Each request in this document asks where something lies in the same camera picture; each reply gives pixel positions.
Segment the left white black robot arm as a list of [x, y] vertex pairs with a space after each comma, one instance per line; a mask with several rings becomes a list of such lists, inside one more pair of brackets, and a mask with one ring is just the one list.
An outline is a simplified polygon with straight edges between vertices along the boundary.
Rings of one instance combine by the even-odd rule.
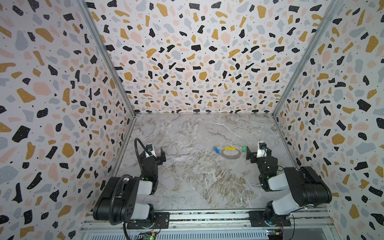
[[107, 221], [111, 225], [136, 223], [149, 228], [155, 223], [155, 210], [152, 204], [137, 203], [138, 196], [154, 195], [159, 183], [159, 165], [166, 161], [166, 153], [161, 149], [157, 157], [143, 152], [139, 155], [141, 176], [123, 175], [112, 177], [93, 208], [96, 221]]

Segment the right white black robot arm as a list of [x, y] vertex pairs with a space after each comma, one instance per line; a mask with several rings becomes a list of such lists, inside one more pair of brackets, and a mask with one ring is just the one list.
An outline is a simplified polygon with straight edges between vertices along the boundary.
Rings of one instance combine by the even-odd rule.
[[312, 167], [285, 167], [280, 171], [278, 159], [272, 156], [272, 150], [264, 142], [259, 143], [256, 152], [246, 147], [246, 159], [258, 166], [259, 182], [263, 190], [289, 191], [280, 199], [268, 202], [264, 212], [258, 216], [268, 226], [289, 226], [291, 213], [332, 201], [329, 187]]

